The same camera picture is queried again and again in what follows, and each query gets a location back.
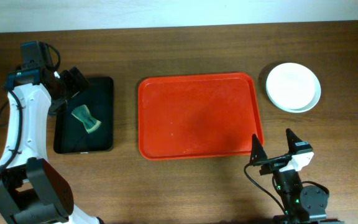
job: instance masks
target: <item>white wall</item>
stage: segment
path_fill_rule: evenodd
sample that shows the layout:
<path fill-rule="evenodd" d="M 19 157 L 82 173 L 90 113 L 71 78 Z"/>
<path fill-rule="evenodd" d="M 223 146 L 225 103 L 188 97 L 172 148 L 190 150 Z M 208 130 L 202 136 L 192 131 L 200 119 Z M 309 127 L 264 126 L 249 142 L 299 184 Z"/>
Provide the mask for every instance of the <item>white wall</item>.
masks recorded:
<path fill-rule="evenodd" d="M 358 0 L 0 0 L 0 32 L 358 20 Z"/>

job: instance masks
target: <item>white plate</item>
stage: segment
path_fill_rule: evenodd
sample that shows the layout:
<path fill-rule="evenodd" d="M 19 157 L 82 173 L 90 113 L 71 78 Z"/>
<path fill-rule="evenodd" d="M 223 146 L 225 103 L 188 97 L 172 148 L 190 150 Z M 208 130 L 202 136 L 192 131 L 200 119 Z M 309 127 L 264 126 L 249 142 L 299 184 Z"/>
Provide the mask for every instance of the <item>white plate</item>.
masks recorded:
<path fill-rule="evenodd" d="M 269 73 L 266 92 L 281 110 L 302 113 L 316 106 L 321 86 L 310 69 L 297 63 L 283 63 Z"/>

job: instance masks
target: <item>red tray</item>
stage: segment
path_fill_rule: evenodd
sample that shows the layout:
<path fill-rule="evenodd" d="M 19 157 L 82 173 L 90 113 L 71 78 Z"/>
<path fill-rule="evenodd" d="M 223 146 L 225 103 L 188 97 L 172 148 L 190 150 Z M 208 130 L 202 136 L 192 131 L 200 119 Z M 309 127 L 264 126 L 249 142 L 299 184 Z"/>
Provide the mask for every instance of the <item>red tray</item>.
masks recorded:
<path fill-rule="evenodd" d="M 147 78 L 139 85 L 139 151 L 150 160 L 249 155 L 263 144 L 245 73 Z"/>

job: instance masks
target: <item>wood grain surface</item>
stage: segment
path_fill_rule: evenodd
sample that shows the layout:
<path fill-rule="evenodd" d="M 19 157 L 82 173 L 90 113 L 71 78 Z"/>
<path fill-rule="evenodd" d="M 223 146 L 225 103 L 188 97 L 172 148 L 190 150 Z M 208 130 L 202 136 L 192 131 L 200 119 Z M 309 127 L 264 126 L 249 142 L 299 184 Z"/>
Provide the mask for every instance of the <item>wood grain surface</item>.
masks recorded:
<path fill-rule="evenodd" d="M 0 106 L 1 85 L 21 63 L 19 44 L 31 40 L 55 46 L 61 69 L 77 66 L 87 77 L 115 82 L 112 151 L 56 154 L 55 118 L 48 118 L 49 161 L 88 214 L 106 223 L 249 222 L 280 214 L 246 179 L 249 156 L 155 162 L 138 150 L 141 79 L 242 71 L 256 84 L 268 156 L 287 152 L 286 128 L 309 141 L 315 156 L 301 178 L 331 191 L 328 217 L 358 223 L 358 21 L 0 34 Z M 322 96 L 311 111 L 287 113 L 267 98 L 264 80 L 282 62 L 305 65 L 318 77 Z M 6 131 L 0 128 L 0 156 Z M 273 191 L 270 176 L 259 176 L 258 168 L 250 174 Z"/>

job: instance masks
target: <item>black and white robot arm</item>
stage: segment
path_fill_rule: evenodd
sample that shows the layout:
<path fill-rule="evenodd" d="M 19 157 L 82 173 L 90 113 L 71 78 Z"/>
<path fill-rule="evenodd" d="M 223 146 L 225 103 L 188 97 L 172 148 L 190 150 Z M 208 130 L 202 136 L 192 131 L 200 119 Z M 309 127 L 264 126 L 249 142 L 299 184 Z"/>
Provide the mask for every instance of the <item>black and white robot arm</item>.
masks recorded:
<path fill-rule="evenodd" d="M 67 100 L 89 84 L 75 67 L 58 74 L 60 55 L 56 51 L 59 62 L 53 66 L 49 48 L 56 51 L 43 42 L 22 44 L 24 63 L 8 75 L 5 85 L 10 115 L 0 159 L 0 213 L 15 224 L 103 223 L 74 205 L 67 181 L 48 163 L 48 114 L 64 110 Z M 33 189 L 16 190 L 27 181 Z"/>

